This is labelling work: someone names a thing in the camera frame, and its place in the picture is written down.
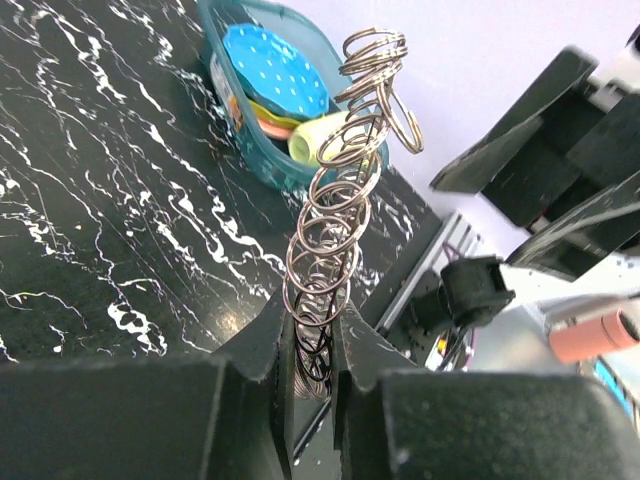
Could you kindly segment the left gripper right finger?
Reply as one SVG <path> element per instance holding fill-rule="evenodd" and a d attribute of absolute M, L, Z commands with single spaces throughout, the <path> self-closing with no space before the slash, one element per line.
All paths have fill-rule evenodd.
<path fill-rule="evenodd" d="M 435 373 L 348 307 L 332 326 L 334 446 L 345 479 L 635 479 L 639 439 L 577 375 Z"/>

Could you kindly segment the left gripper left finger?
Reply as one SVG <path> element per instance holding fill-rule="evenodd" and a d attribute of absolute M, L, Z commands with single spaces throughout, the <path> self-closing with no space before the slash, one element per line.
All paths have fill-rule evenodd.
<path fill-rule="evenodd" d="M 5 479 L 288 479 L 294 329 L 280 294 L 212 353 L 1 368 Z"/>

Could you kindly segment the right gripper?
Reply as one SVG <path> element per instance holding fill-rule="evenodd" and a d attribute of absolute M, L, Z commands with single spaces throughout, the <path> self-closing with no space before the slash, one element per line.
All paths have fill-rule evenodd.
<path fill-rule="evenodd" d="M 519 227 L 554 221 L 508 257 L 512 267 L 576 280 L 639 234 L 639 89 L 620 73 L 596 89 L 586 79 L 597 65 L 563 48 L 430 183 L 440 192 L 483 190 Z"/>

